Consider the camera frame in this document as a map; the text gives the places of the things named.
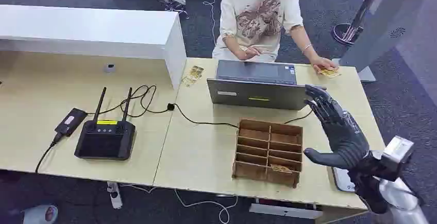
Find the person's arm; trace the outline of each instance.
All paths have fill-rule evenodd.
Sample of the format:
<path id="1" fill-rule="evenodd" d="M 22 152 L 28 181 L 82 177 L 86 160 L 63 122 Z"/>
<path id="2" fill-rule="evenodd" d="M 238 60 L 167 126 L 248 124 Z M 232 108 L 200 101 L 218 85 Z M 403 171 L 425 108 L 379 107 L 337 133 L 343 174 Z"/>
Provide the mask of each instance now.
<path id="1" fill-rule="evenodd" d="M 314 50 L 307 32 L 304 28 L 302 16 L 300 15 L 299 0 L 284 0 L 284 29 L 289 34 L 297 47 L 308 58 L 314 70 L 319 72 L 322 68 L 333 69 L 338 67 L 336 63 L 327 58 L 320 57 Z"/>
<path id="2" fill-rule="evenodd" d="M 226 36 L 223 38 L 228 49 L 240 60 L 245 61 L 253 58 L 261 53 L 254 47 L 249 47 L 247 50 L 241 50 L 237 39 L 234 36 Z"/>
<path id="3" fill-rule="evenodd" d="M 248 48 L 244 51 L 235 38 L 237 33 L 237 21 L 232 0 L 222 0 L 220 4 L 222 15 L 220 16 L 220 35 L 228 49 L 240 60 L 247 60 L 259 54 L 259 51 Z"/>
<path id="4" fill-rule="evenodd" d="M 322 68 L 333 70 L 334 68 L 338 67 L 336 63 L 332 62 L 327 58 L 320 57 L 317 54 L 303 26 L 301 25 L 293 26 L 290 29 L 290 36 L 293 38 L 297 47 L 299 47 L 299 49 L 302 51 L 305 57 L 308 58 L 308 60 L 313 65 L 314 70 L 316 72 L 319 72 Z"/>

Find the wooden divider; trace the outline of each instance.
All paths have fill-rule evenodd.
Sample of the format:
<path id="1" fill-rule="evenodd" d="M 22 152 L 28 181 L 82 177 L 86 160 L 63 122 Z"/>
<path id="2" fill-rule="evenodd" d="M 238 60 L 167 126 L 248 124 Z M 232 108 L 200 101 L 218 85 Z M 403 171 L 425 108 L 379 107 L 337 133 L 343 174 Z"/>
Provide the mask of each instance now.
<path id="1" fill-rule="evenodd" d="M 232 176 L 296 188 L 302 172 L 302 135 L 299 126 L 241 120 Z"/>

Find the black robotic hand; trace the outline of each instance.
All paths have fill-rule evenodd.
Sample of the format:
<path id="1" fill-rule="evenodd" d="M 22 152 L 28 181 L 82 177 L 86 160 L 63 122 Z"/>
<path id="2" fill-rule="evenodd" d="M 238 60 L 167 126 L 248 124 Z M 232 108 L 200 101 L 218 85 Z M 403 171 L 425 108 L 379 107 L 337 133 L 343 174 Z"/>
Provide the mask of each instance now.
<path id="1" fill-rule="evenodd" d="M 306 94 L 313 98 L 306 103 L 322 123 L 328 136 L 332 153 L 319 153 L 307 148 L 305 155 L 314 163 L 338 167 L 355 168 L 369 153 L 369 144 L 354 118 L 324 90 L 306 85 Z"/>

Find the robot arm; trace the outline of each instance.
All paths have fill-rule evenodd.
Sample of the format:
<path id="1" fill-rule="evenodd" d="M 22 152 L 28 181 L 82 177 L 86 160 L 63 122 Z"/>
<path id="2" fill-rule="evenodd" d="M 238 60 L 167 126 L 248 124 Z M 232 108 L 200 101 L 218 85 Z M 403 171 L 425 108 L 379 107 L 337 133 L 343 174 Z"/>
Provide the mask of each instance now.
<path id="1" fill-rule="evenodd" d="M 332 153 L 307 148 L 304 154 L 316 164 L 349 170 L 355 193 L 371 212 L 385 216 L 382 223 L 428 224 L 418 198 L 399 178 L 413 143 L 396 136 L 384 153 L 377 155 L 369 150 L 367 139 L 351 114 L 326 91 L 307 85 L 306 92 L 313 99 L 306 103 L 320 120 Z"/>

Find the desk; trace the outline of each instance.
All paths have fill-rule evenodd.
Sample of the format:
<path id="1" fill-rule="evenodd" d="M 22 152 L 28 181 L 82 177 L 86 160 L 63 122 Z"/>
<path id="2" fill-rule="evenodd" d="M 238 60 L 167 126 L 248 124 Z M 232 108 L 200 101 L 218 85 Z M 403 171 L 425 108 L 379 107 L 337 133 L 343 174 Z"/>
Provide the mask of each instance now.
<path id="1" fill-rule="evenodd" d="M 115 72 L 105 73 L 108 63 Z M 164 60 L 0 51 L 0 168 L 34 172 L 52 141 L 53 129 L 73 108 L 94 112 L 103 87 L 102 110 L 120 103 L 129 87 L 155 84 L 151 110 L 174 102 L 176 91 L 166 74 Z M 130 113 L 142 112 L 132 101 Z M 146 113 L 129 121 L 136 126 L 132 155 L 127 161 L 89 161 L 74 156 L 82 125 L 56 145 L 41 164 L 40 173 L 103 181 L 152 185 L 172 113 Z M 101 119 L 122 118 L 117 109 Z"/>
<path id="2" fill-rule="evenodd" d="M 104 73 L 108 63 L 115 72 Z M 72 107 L 93 112 L 103 86 L 108 87 L 102 110 L 116 106 L 129 87 L 142 84 L 158 86 L 150 108 L 161 111 L 168 102 L 176 102 L 192 120 L 238 124 L 240 118 L 283 123 L 306 115 L 310 109 L 285 111 L 262 108 L 213 105 L 206 78 L 214 77 L 217 61 L 189 59 L 205 68 L 194 85 L 173 90 L 164 60 L 138 60 L 96 56 L 0 52 L 0 168 L 33 172 L 42 153 L 49 146 L 53 129 Z M 372 149 L 384 143 L 355 68 L 342 67 L 342 75 L 327 79 L 314 74 L 307 65 L 296 65 L 298 84 L 313 83 L 328 88 L 333 98 L 351 112 L 367 136 Z M 141 111 L 133 101 L 130 113 Z M 121 111 L 101 118 L 120 119 Z M 178 111 L 146 113 L 131 120 L 137 127 L 131 158 L 127 161 L 89 161 L 74 156 L 80 129 L 63 139 L 48 154 L 40 172 L 76 178 L 115 181 L 191 191 L 239 195 L 291 202 L 315 203 L 324 215 L 317 222 L 327 222 L 363 213 L 364 204 L 352 193 L 335 187 L 330 168 L 319 166 L 306 157 L 296 189 L 279 184 L 247 179 L 233 179 L 232 163 L 236 129 L 227 126 L 195 125 Z M 304 147 L 329 151 L 327 138 L 312 114 L 296 121 L 304 128 Z"/>
<path id="3" fill-rule="evenodd" d="M 181 85 L 176 102 L 185 115 L 194 121 L 226 122 L 237 125 L 240 118 L 283 123 L 306 115 L 310 109 L 284 111 L 263 108 L 214 105 L 208 92 L 206 78 L 215 77 L 217 61 L 190 59 L 186 71 L 193 65 L 203 67 L 202 79 L 186 87 Z M 342 67 L 335 79 L 317 76 L 309 65 L 296 65 L 298 84 L 325 86 L 334 99 L 348 110 L 367 136 L 372 149 L 383 149 L 384 143 L 365 96 L 358 74 L 353 67 Z M 293 125 L 304 128 L 304 148 L 330 151 L 325 133 L 314 114 Z M 331 169 L 312 163 L 304 156 L 300 183 L 296 189 L 261 181 L 233 179 L 236 129 L 228 126 L 195 125 L 174 112 L 154 186 L 187 189 L 291 202 L 316 203 L 339 211 L 337 217 L 362 212 L 366 207 L 354 194 L 337 190 Z M 325 216 L 323 221 L 332 220 Z"/>

